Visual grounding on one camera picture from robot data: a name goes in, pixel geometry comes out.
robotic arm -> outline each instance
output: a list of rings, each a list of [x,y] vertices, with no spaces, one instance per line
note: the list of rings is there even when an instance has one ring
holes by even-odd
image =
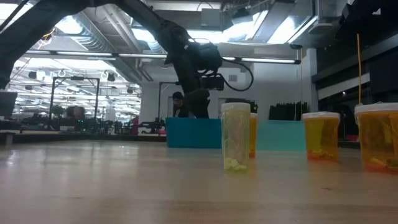
[[[172,21],[159,17],[140,0],[40,0],[0,34],[0,88],[10,81],[16,60],[62,18],[84,10],[115,4],[145,27],[168,52],[185,93],[185,104],[197,118],[208,118],[208,90],[202,88],[199,70],[217,71],[222,58],[216,46],[200,45]]]

table surface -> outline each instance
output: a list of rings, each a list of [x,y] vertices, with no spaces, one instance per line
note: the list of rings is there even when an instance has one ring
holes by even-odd
[[[0,148],[0,219],[8,223],[396,223],[398,176],[302,152],[257,152],[246,175],[217,149],[68,141]]]

ceiling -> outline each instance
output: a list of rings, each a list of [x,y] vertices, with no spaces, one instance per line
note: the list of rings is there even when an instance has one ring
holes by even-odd
[[[294,34],[299,33],[308,25],[310,19],[315,15],[320,21],[327,21],[337,27],[338,6],[340,0],[320,1],[318,12],[313,12],[311,0],[270,0],[270,1],[217,1],[208,2],[184,0],[146,0],[143,1],[161,17],[174,21],[186,28],[193,38],[206,38],[214,42],[223,56],[232,57],[267,57],[280,59],[296,59],[297,52],[292,50],[288,44]],[[15,8],[16,5],[1,4],[0,22],[4,20]],[[18,18],[31,6],[26,6]],[[232,18],[238,9],[248,8],[252,21],[233,25]],[[220,23],[216,28],[209,24],[214,22],[214,15],[218,15]],[[320,35],[312,35],[308,30],[317,23],[305,27],[304,32],[298,35],[293,44],[301,44],[305,47],[319,47],[329,45],[333,42],[333,29]],[[113,5],[106,5],[97,8],[87,8],[74,16],[68,16],[58,23],[51,33],[50,40],[41,40],[33,49],[40,50],[67,50],[73,52],[126,52],[126,53],[151,53],[164,54],[162,47],[154,40],[153,36],[136,23],[130,16]],[[39,71],[44,74],[44,79],[31,79],[29,72]],[[220,71],[224,75],[236,75],[245,73],[234,65],[226,63]],[[84,77],[100,78],[101,105],[112,103],[106,96],[122,96],[128,100],[139,101],[139,85],[143,82],[174,82],[177,76],[172,67],[164,65],[161,59],[135,59],[117,58],[115,60],[100,60],[100,58],[82,58],[70,60],[62,58],[21,58],[14,67],[14,78],[9,85],[9,90],[21,93],[48,94],[51,91],[52,78],[59,73],[65,72],[65,77],[81,75]],[[108,73],[115,74],[115,81],[108,82]],[[26,90],[25,86],[34,84],[33,90]],[[68,81],[70,86],[90,86],[89,81],[78,83]],[[133,86],[134,94],[127,94],[128,86]],[[65,86],[56,89],[57,94],[69,94]],[[88,103],[89,107],[93,102],[87,102],[87,98],[95,93],[94,88],[79,87],[76,95],[81,97],[79,103]],[[21,95],[20,101],[26,103],[37,95]],[[123,105],[116,105],[120,108],[119,114],[137,113],[138,106],[130,106],[133,110],[125,110]]]

white wall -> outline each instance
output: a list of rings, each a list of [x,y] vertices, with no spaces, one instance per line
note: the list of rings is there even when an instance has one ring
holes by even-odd
[[[259,119],[266,120],[269,116],[269,108],[277,103],[296,103],[303,98],[308,102],[311,111],[318,108],[318,98],[315,85],[311,83],[311,75],[316,73],[316,54],[307,52],[303,60],[303,79],[300,76],[300,65],[284,65],[255,63],[251,68],[254,72],[254,84],[251,89],[245,92],[233,91],[225,86],[224,91],[210,91],[210,104],[208,107],[211,118],[218,117],[218,101],[220,98],[245,98],[255,100],[259,105]],[[222,70],[226,77],[232,73],[238,74],[238,82],[234,87],[242,88],[248,85],[248,73],[240,73],[230,68]],[[141,98],[140,122],[154,121],[157,117],[159,83],[143,83]],[[168,98],[176,91],[181,91],[180,86],[162,85],[162,94],[160,101],[160,115],[167,115]]]

wooden table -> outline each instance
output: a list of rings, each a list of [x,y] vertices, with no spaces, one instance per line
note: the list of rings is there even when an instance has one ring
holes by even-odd
[[[246,175],[220,150],[77,141],[0,150],[0,223],[397,223],[398,176],[302,152],[257,152]]]

